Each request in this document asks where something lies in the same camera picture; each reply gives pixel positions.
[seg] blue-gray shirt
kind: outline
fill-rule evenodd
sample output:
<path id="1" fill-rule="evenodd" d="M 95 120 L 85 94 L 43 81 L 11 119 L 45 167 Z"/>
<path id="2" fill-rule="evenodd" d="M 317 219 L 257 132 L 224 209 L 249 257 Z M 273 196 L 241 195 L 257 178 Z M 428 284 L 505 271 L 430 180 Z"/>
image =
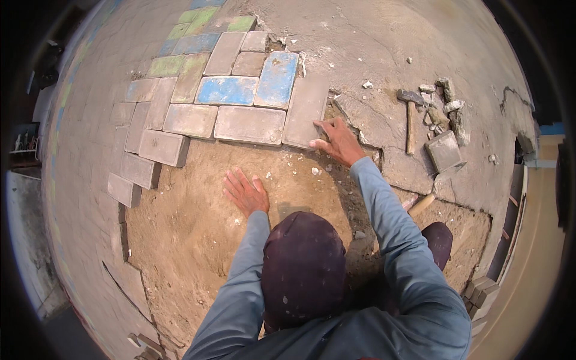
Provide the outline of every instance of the blue-gray shirt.
<path id="1" fill-rule="evenodd" d="M 258 340 L 260 288 L 268 216 L 255 211 L 230 266 L 228 280 L 183 360 L 192 359 L 464 359 L 471 323 L 462 299 L 434 264 L 426 239 L 370 158 L 350 168 L 384 259 L 400 316 L 377 308 L 312 320 Z"/>

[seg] wooden hammer handle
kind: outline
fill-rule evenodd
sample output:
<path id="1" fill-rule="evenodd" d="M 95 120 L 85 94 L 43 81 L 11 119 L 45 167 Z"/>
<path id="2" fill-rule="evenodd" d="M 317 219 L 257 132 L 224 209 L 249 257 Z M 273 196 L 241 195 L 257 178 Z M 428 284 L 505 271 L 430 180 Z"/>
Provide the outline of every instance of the wooden hammer handle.
<path id="1" fill-rule="evenodd" d="M 433 192 L 426 195 L 426 197 L 424 199 L 422 199 L 419 203 L 412 206 L 412 208 L 410 210 L 408 210 L 408 215 L 414 217 L 414 216 L 420 214 L 425 208 L 428 207 L 428 205 L 432 204 L 432 201 L 434 201 L 435 198 L 436 198 L 436 196 L 434 195 Z"/>
<path id="2" fill-rule="evenodd" d="M 408 124 L 406 126 L 406 153 L 414 155 L 414 119 L 416 118 L 416 104 L 407 102 Z"/>

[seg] trowel handle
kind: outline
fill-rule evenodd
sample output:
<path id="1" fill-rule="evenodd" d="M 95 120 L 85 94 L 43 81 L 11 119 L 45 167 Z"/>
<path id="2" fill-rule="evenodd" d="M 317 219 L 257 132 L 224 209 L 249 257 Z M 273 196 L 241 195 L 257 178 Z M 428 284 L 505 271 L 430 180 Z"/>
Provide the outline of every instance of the trowel handle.
<path id="1" fill-rule="evenodd" d="M 412 208 L 410 210 L 408 210 L 408 215 L 414 217 L 414 216 L 420 214 L 425 208 L 428 207 L 428 205 L 432 204 L 432 201 L 434 201 L 435 198 L 436 198 L 436 196 L 434 195 L 433 192 L 426 195 L 426 197 L 424 199 L 422 199 L 419 203 L 412 206 Z"/>

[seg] man's left hand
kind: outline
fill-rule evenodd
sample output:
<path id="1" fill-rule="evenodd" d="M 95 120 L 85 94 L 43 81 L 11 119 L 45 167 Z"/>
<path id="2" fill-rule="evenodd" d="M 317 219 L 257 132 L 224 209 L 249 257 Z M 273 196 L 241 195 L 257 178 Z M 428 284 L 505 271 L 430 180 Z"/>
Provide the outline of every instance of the man's left hand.
<path id="1" fill-rule="evenodd" d="M 246 175 L 240 168 L 234 169 L 236 175 L 232 171 L 226 171 L 224 178 L 224 194 L 230 199 L 240 211 L 248 218 L 254 211 L 261 210 L 268 214 L 270 209 L 270 201 L 268 200 L 268 193 L 264 189 L 262 180 L 257 175 L 252 176 L 252 182 L 248 181 Z"/>

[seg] man's right hand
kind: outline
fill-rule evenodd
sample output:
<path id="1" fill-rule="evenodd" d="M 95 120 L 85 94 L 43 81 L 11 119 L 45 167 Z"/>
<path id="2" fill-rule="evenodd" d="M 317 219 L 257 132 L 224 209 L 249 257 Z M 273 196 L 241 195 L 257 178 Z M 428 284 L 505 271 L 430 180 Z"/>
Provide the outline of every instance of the man's right hand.
<path id="1" fill-rule="evenodd" d="M 360 147 L 356 136 L 346 126 L 342 118 L 332 118 L 326 121 L 315 121 L 314 125 L 321 127 L 330 142 L 324 140 L 312 140 L 308 144 L 314 149 L 324 150 L 337 160 L 337 162 L 351 167 L 353 163 L 365 157 L 366 154 Z"/>

